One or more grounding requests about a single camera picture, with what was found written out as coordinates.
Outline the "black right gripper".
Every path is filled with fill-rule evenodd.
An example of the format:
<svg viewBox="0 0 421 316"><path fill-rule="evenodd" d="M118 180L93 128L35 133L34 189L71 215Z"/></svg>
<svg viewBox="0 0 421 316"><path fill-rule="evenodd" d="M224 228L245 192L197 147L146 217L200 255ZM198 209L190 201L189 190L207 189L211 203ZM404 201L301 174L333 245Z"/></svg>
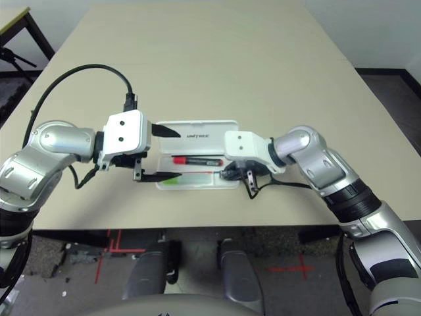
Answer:
<svg viewBox="0 0 421 316"><path fill-rule="evenodd" d="M242 160L234 161L227 166L220 178L225 181L242 181L249 194L256 194L259 191L257 177L264 174L264 166L256 161Z"/></svg>

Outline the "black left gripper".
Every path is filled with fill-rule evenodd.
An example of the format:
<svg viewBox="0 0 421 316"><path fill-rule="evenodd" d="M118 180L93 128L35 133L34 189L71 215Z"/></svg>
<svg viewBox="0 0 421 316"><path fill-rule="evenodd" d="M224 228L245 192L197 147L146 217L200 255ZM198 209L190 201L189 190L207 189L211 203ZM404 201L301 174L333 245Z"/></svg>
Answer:
<svg viewBox="0 0 421 316"><path fill-rule="evenodd" d="M180 138L181 135L164 125L152 124L151 133L155 137L160 138ZM115 167L127 168L133 170L133 181L142 182L162 182L181 176L177 172L155 172L153 174L142 173L141 161L147 157L147 152L135 154L122 154L112 158L112 164Z"/></svg>

